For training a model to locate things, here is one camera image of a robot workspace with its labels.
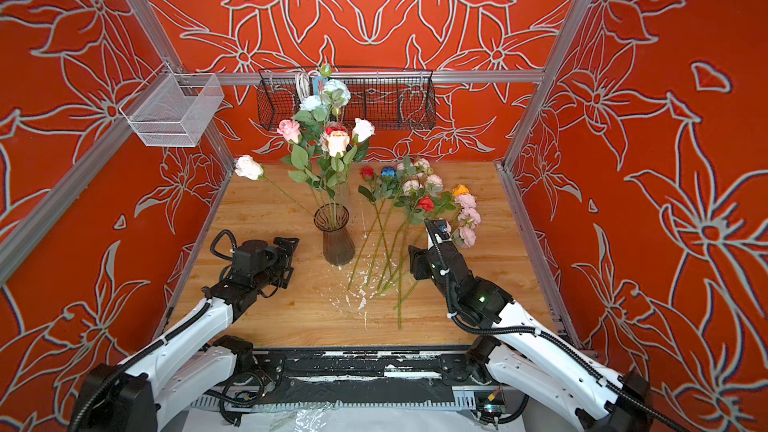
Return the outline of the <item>blue rose stem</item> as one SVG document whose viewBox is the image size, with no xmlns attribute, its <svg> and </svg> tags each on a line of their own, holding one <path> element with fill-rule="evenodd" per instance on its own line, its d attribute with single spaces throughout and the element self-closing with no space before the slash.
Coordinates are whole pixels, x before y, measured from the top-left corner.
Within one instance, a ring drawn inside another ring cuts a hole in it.
<svg viewBox="0 0 768 432">
<path fill-rule="evenodd" d="M 383 203 L 381 206 L 381 211 L 382 211 L 384 206 L 386 205 L 386 201 L 393 200 L 395 197 L 395 189 L 397 187 L 396 169 L 392 166 L 385 166 L 381 169 L 381 171 L 378 174 L 381 176 L 383 181 L 383 194 L 382 194 Z M 390 247 L 387 239 L 387 224 L 388 224 L 388 220 L 391 215 L 392 209 L 389 210 L 384 220 L 381 219 L 381 211 L 380 211 L 379 221 L 376 223 L 374 227 L 374 228 L 378 228 L 379 239 L 373 253 L 373 259 L 372 259 L 371 265 L 369 267 L 369 278 L 370 278 L 370 276 L 374 272 L 375 259 L 378 257 L 379 251 L 382 251 L 383 262 L 382 262 L 381 271 L 379 275 L 379 281 L 375 286 L 375 290 L 377 292 L 379 292 L 382 289 L 384 278 L 386 276 L 387 271 L 390 268 Z"/>
</svg>

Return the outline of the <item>peach rose stem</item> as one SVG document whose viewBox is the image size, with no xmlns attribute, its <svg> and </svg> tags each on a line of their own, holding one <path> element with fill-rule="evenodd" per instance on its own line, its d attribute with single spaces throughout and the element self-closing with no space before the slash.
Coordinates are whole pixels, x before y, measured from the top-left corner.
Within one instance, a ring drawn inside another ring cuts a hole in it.
<svg viewBox="0 0 768 432">
<path fill-rule="evenodd" d="M 341 156 L 345 151 L 348 134 L 348 131 L 346 133 L 333 132 L 331 135 L 324 132 L 324 140 L 329 158 L 329 172 L 332 173 L 328 176 L 327 184 L 334 191 L 335 199 L 339 202 L 343 201 L 347 195 L 347 182 L 344 183 L 341 177 L 344 168 Z"/>
</svg>

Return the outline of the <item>white rose stem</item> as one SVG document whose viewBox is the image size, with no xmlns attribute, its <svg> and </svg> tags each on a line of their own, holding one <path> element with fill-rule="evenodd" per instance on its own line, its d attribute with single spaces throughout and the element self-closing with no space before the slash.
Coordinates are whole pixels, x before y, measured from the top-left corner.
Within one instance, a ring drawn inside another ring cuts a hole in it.
<svg viewBox="0 0 768 432">
<path fill-rule="evenodd" d="M 366 119 L 356 118 L 352 131 L 348 134 L 345 151 L 341 156 L 344 165 L 341 177 L 346 183 L 353 164 L 361 163 L 367 156 L 370 140 L 375 135 L 375 126 Z"/>
<path fill-rule="evenodd" d="M 298 206 L 301 210 L 303 210 L 310 216 L 314 216 L 314 213 L 312 211 L 310 211 L 307 207 L 301 204 L 297 199 L 295 199 L 292 195 L 286 192 L 277 183 L 275 183 L 269 177 L 267 177 L 264 167 L 259 162 L 255 161 L 251 155 L 239 156 L 234 163 L 234 172 L 237 176 L 246 178 L 254 182 L 265 181 L 266 183 L 271 185 L 275 190 L 277 190 L 282 196 L 289 199 L 294 205 Z"/>
</svg>

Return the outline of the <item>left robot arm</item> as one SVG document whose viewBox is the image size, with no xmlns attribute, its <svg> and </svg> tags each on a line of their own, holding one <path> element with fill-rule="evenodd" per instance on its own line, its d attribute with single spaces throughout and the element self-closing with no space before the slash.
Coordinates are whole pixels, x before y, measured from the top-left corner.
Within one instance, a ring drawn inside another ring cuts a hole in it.
<svg viewBox="0 0 768 432">
<path fill-rule="evenodd" d="M 258 299 L 288 286 L 300 241 L 277 237 L 233 242 L 218 282 L 176 325 L 116 365 L 86 376 L 71 431 L 160 431 L 202 396 L 216 399 L 226 421 L 238 425 L 244 409 L 266 391 L 250 342 L 226 335 Z"/>
</svg>

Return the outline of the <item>dark ribbed glass vase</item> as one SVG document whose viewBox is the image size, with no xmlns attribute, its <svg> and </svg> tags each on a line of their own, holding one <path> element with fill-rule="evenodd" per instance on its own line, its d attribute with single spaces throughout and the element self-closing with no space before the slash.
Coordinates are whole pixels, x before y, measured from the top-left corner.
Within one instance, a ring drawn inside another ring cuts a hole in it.
<svg viewBox="0 0 768 432">
<path fill-rule="evenodd" d="M 333 266 L 344 266 L 356 255 L 349 220 L 348 209 L 338 203 L 324 204 L 314 214 L 314 225 L 322 233 L 323 256 Z"/>
</svg>

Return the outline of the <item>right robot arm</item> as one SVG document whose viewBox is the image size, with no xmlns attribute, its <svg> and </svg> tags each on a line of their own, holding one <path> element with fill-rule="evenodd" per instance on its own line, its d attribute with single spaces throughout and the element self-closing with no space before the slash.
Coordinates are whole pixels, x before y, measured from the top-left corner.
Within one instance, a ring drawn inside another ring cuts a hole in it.
<svg viewBox="0 0 768 432">
<path fill-rule="evenodd" d="M 655 424 L 683 430 L 652 407 L 650 384 L 640 374 L 602 365 L 551 332 L 510 293 L 472 273 L 444 220 L 425 226 L 427 246 L 409 249 L 411 274 L 431 281 L 448 319 L 476 336 L 475 360 L 491 379 L 580 431 L 648 431 Z"/>
</svg>

